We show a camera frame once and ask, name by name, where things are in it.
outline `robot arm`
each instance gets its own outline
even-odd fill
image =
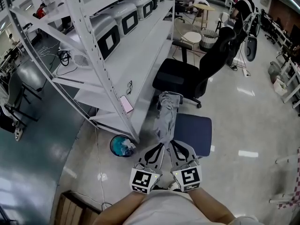
[[[140,153],[138,162],[131,170],[131,190],[145,194],[152,191],[162,176],[160,168],[164,153],[163,143],[147,147]]]
[[[173,168],[171,173],[182,192],[199,188],[202,182],[201,166],[194,149],[184,142],[172,140],[169,144]],[[158,183],[165,145],[150,146],[144,149],[138,162],[132,168],[130,188],[133,191],[149,194]]]

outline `smartphone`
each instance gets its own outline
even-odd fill
[[[125,95],[120,97],[120,100],[121,100],[121,103],[123,104],[123,107],[124,107],[126,113],[133,111],[133,107],[130,104],[130,102],[127,100]]]

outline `floor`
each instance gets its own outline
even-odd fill
[[[209,27],[216,27],[215,20],[222,9],[216,7],[217,12],[210,13]],[[235,216],[254,215],[266,225],[282,225],[290,222],[294,209],[277,210],[274,204],[269,204],[269,199],[277,193],[293,190],[296,164],[276,165],[275,160],[296,152],[300,119],[291,102],[284,104],[274,92],[269,79],[268,67],[276,60],[278,45],[271,44],[263,31],[257,39],[256,59],[247,62],[250,77],[246,78],[241,69],[232,71],[225,66],[210,78],[206,93],[201,97],[202,108],[197,109],[194,103],[185,100],[179,112],[212,120],[211,153],[201,159],[202,187]],[[181,58],[180,51],[175,57]],[[188,62],[193,63],[190,53]],[[137,151],[156,143],[153,133],[156,115],[153,105],[143,125]],[[102,203],[100,176],[106,202],[115,203],[130,192],[129,178],[136,157],[114,156],[109,148],[113,136],[104,130],[97,131],[99,175],[95,130],[89,123],[83,124],[64,166],[54,208],[60,192],[69,189]],[[161,186],[172,180],[170,169],[170,158],[165,154]],[[100,204],[83,199],[101,208]]]
[[[44,38],[35,49],[42,51],[55,44],[56,39]],[[50,49],[51,53],[56,52],[57,46]],[[51,69],[53,55],[42,59]],[[22,101],[21,111],[38,118],[38,122],[22,118],[27,128],[20,141],[15,140],[14,134],[0,129],[0,205],[20,225],[47,225],[61,171],[83,118],[45,82],[28,55],[16,63],[20,65],[17,73],[23,82],[35,90],[44,87],[38,93],[43,100],[26,93],[31,105]],[[58,65],[56,59],[52,71]],[[70,94],[76,93],[75,89],[66,89]]]

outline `shelf rack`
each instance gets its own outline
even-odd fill
[[[116,134],[125,134],[139,142],[139,133],[146,118],[153,94],[153,79],[167,57],[173,40],[172,21],[165,21],[169,10],[174,10],[174,0],[166,0],[158,4],[158,8],[126,37],[107,60],[103,60],[97,45],[90,17],[99,10],[119,0],[65,0],[64,8],[57,9],[47,21],[29,17],[20,9],[13,7],[11,0],[5,0],[8,15],[19,32],[20,38],[29,55],[56,90],[87,121],[96,128],[103,128]],[[37,55],[23,32],[16,15],[25,17],[36,28],[49,33],[59,41],[76,49],[89,57],[92,69],[77,68],[72,61],[65,67],[59,65],[51,73]],[[47,22],[71,16],[81,43],[69,39],[64,34],[50,27]],[[132,81],[133,89],[126,95],[127,84]],[[63,89],[63,85],[78,88],[71,97]],[[126,114],[120,97],[125,95],[134,110]],[[80,107],[87,104],[97,108],[95,116],[89,116]]]

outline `eyeglasses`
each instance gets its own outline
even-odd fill
[[[131,91],[132,91],[132,81],[130,81],[128,84],[127,84],[127,91],[126,91],[126,94],[129,95],[131,94]]]

